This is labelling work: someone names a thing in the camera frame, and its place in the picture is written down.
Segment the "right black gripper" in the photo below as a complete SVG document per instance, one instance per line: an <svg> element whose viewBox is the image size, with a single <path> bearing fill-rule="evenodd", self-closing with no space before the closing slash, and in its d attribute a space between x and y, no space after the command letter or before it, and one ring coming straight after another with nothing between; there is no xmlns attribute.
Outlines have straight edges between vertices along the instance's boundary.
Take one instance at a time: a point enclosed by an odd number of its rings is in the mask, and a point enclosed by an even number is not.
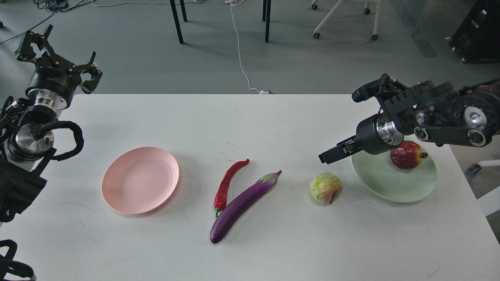
<svg viewBox="0 0 500 281"><path fill-rule="evenodd" d="M384 73L379 79L355 90L352 93L352 100L360 103L375 97L386 101L406 89L407 86L402 82ZM318 158L323 164L331 164L350 157L360 149L371 155L377 155L397 149L403 141L404 135L396 129L393 121L385 114L374 114L358 124L355 137L337 143L333 148L319 154Z"/></svg>

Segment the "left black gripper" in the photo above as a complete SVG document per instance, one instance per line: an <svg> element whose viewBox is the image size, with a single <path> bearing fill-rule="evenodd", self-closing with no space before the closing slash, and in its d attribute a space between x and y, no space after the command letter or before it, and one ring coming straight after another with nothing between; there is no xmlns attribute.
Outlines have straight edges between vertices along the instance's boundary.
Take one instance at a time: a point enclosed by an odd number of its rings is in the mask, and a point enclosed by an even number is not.
<svg viewBox="0 0 500 281"><path fill-rule="evenodd" d="M79 85L84 94L91 94L97 88L102 71L95 64L96 52L93 51L89 62L76 66L77 73L66 73L55 66L55 52L48 43L48 37L53 25L48 25L44 33L25 32L15 51L16 59L20 62L30 62L35 65L34 73L27 85L26 96L35 101L38 96L53 97L57 109L67 109ZM36 57L33 46L38 50L45 50ZM89 80L82 80L80 75L88 74Z"/></svg>

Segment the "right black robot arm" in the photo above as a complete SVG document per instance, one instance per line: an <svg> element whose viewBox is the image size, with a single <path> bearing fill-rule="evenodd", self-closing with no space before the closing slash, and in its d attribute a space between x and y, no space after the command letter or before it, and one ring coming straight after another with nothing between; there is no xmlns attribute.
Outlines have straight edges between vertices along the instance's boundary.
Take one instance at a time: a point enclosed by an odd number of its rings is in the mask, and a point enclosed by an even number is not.
<svg viewBox="0 0 500 281"><path fill-rule="evenodd" d="M356 103L375 98L380 111L361 121L354 136L318 157L331 164L357 152L378 155L402 145L414 135L436 146L452 144L481 148L499 134L499 79L457 90L451 82L432 80L407 87L388 74L352 93Z"/></svg>

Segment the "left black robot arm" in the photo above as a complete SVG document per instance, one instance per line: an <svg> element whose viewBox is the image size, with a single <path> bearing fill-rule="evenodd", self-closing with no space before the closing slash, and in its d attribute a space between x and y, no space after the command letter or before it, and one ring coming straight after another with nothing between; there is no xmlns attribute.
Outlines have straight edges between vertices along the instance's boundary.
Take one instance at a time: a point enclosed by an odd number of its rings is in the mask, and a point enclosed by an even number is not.
<svg viewBox="0 0 500 281"><path fill-rule="evenodd" d="M61 121L78 87L91 94L102 77L93 52L86 64L74 64L55 53L43 33L26 31L15 51L20 62L34 64L25 98L9 96L1 107L0 220L11 222L23 213L44 189L41 177L50 161L78 155L84 147L82 129Z"/></svg>

